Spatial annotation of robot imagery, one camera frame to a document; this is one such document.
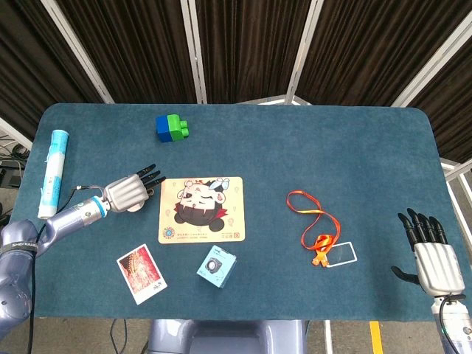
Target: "building block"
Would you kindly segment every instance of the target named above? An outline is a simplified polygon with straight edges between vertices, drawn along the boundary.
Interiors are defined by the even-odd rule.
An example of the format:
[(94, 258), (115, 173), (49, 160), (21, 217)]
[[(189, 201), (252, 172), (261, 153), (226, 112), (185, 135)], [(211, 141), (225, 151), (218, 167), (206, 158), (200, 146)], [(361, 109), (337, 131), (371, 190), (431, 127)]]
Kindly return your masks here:
[(180, 120), (178, 114), (157, 117), (156, 130), (162, 142), (176, 142), (189, 136), (187, 121)]

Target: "table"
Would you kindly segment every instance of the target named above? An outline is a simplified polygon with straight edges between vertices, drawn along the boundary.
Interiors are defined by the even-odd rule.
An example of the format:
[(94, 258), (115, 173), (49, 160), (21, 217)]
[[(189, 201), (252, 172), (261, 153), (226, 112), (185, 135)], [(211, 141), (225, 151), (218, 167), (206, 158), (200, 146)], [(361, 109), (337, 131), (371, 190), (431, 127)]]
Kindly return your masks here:
[[(171, 113), (188, 121), (190, 137), (161, 143), (155, 117)], [(241, 176), (246, 240), (219, 244), (238, 262), (226, 287), (214, 287), (196, 275), (211, 244), (158, 243), (156, 193), (142, 210), (110, 213), (38, 259), (37, 316), (432, 320), (432, 300), (390, 271), (415, 272), (397, 219), (407, 207), (442, 221), (471, 283), (433, 133), (417, 109), (57, 104), (41, 119), (14, 221), (42, 224), (36, 215), (54, 129), (70, 133), (60, 204), (70, 186), (106, 185), (153, 162), (168, 178)], [(353, 243), (358, 262), (310, 264), (299, 237), (313, 217), (285, 205), (295, 189), (340, 220), (339, 242)], [(77, 192), (71, 205), (92, 193)], [(322, 220), (313, 237), (332, 231)], [(137, 306), (116, 259), (143, 243), (168, 288)]]

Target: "blue label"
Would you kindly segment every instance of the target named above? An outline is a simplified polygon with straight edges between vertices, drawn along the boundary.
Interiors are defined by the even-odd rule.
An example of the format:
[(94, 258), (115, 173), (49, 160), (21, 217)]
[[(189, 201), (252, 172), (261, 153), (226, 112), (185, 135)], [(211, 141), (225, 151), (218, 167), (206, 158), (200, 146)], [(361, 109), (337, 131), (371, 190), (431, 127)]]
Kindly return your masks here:
[(65, 131), (53, 131), (51, 137), (51, 146), (49, 147), (49, 155), (53, 153), (62, 153), (66, 155), (67, 141), (69, 135)]
[(41, 204), (57, 207), (60, 195), (60, 177), (51, 176), (44, 179)]

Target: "lanyard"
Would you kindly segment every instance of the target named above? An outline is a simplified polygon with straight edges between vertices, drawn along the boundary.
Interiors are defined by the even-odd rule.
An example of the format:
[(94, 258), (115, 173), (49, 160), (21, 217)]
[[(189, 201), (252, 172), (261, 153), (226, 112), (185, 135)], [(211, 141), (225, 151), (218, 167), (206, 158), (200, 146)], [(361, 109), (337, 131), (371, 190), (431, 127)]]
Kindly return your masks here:
[[(312, 209), (312, 210), (295, 209), (290, 202), (290, 196), (295, 195), (295, 194), (300, 194), (310, 199), (312, 202), (315, 203), (318, 209)], [(341, 224), (339, 223), (339, 221), (330, 213), (325, 212), (322, 209), (322, 205), (318, 201), (318, 199), (316, 199), (312, 195), (309, 195), (303, 190), (292, 190), (291, 192), (289, 192), (287, 194), (287, 205), (290, 209), (292, 209), (294, 212), (298, 212), (299, 214), (317, 214), (315, 221), (312, 224), (310, 224), (302, 233), (302, 239), (300, 242), (302, 243), (302, 246), (305, 247), (306, 249), (310, 249), (311, 251), (316, 252), (316, 256), (314, 257), (312, 261), (312, 264), (314, 266), (317, 266), (320, 263), (324, 267), (328, 266), (329, 262), (327, 261), (326, 254), (331, 250), (331, 247), (333, 247), (333, 245), (338, 240), (339, 235), (341, 234)], [(334, 226), (336, 227), (336, 235), (321, 234), (316, 238), (315, 243), (312, 246), (307, 246), (305, 243), (305, 235), (308, 231), (310, 231), (310, 229), (313, 226), (315, 226), (315, 224), (318, 222), (318, 219), (320, 219), (322, 215), (329, 216), (330, 219), (334, 222)]]

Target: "cartoon mouse pad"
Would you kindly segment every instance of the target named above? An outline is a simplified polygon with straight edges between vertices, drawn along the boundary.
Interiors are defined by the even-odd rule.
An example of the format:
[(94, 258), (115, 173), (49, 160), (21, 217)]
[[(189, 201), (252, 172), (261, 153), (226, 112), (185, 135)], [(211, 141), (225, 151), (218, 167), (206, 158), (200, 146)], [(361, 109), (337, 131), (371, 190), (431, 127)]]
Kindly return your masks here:
[(242, 241), (241, 177), (169, 178), (161, 185), (160, 243)]

